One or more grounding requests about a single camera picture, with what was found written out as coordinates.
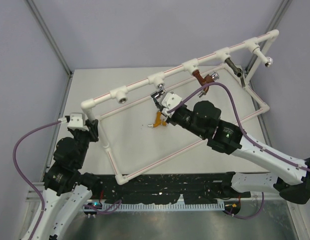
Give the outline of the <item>chrome lever faucet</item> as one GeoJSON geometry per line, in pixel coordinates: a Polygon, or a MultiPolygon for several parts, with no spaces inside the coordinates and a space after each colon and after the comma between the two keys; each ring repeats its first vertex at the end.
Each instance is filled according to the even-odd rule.
{"type": "Polygon", "coordinates": [[[160,98],[166,93],[166,90],[164,88],[164,84],[161,83],[158,86],[157,91],[153,92],[150,97],[153,100],[155,106],[157,107],[158,110],[162,111],[163,106],[159,103],[160,98]]]}

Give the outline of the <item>white PVC pipe frame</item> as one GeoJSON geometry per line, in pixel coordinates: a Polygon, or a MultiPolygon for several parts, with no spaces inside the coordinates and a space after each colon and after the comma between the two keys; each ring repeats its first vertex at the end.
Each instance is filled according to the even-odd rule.
{"type": "Polygon", "coordinates": [[[272,65],[273,60],[272,58],[267,57],[266,53],[268,52],[272,43],[277,39],[278,35],[279,30],[273,29],[261,36],[247,39],[231,47],[225,47],[209,55],[188,60],[172,69],[152,74],[145,79],[139,80],[129,85],[124,85],[115,88],[104,95],[85,100],[81,102],[81,109],[83,113],[88,117],[88,119],[92,121],[96,119],[96,116],[93,113],[93,108],[95,106],[108,100],[116,99],[119,104],[123,104],[124,108],[128,108],[128,105],[126,105],[125,103],[127,101],[127,94],[129,92],[137,90],[147,85],[154,85],[154,87],[156,87],[157,89],[155,93],[156,98],[159,98],[160,93],[164,94],[164,110],[166,112],[169,110],[175,112],[176,111],[175,108],[178,108],[182,104],[182,100],[181,97],[177,96],[174,93],[165,92],[166,91],[166,89],[164,88],[165,78],[173,76],[180,72],[189,72],[193,79],[197,79],[200,77],[199,66],[205,62],[212,61],[215,59],[219,59],[221,61],[220,67],[225,68],[228,71],[232,71],[232,75],[234,77],[237,77],[237,75],[241,73],[242,70],[238,68],[231,60],[231,53],[239,51],[241,49],[247,49],[253,55],[255,55],[257,59],[253,63],[251,69],[248,71],[247,76],[241,75],[238,77],[237,81],[242,85],[242,88],[246,92],[248,92],[255,101],[257,101],[257,103],[260,106],[259,110],[243,118],[243,121],[247,121],[269,110],[269,105],[266,104],[252,90],[251,87],[249,87],[249,82],[260,64],[264,64],[267,68],[272,65]]]}

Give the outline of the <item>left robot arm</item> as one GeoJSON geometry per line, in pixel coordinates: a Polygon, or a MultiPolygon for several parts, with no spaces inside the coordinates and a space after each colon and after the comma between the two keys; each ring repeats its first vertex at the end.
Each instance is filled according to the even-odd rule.
{"type": "Polygon", "coordinates": [[[40,205],[24,235],[25,240],[60,240],[89,198],[101,195],[102,183],[92,173],[81,174],[90,143],[99,140],[98,121],[68,116],[57,121],[67,122],[71,137],[57,142],[54,163],[44,174],[43,191],[29,180],[38,194],[40,205]]]}

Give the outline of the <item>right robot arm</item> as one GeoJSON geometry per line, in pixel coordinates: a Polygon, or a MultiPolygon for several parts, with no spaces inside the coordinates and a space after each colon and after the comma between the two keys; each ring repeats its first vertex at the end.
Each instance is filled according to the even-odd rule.
{"type": "Polygon", "coordinates": [[[269,192],[300,205],[310,199],[310,159],[294,159],[292,164],[284,162],[290,157],[244,135],[238,126],[221,120],[221,110],[207,100],[197,102],[193,110],[185,104],[168,103],[166,107],[167,122],[207,140],[212,150],[268,170],[267,173],[233,173],[231,179],[221,185],[226,197],[244,192],[269,192]]]}

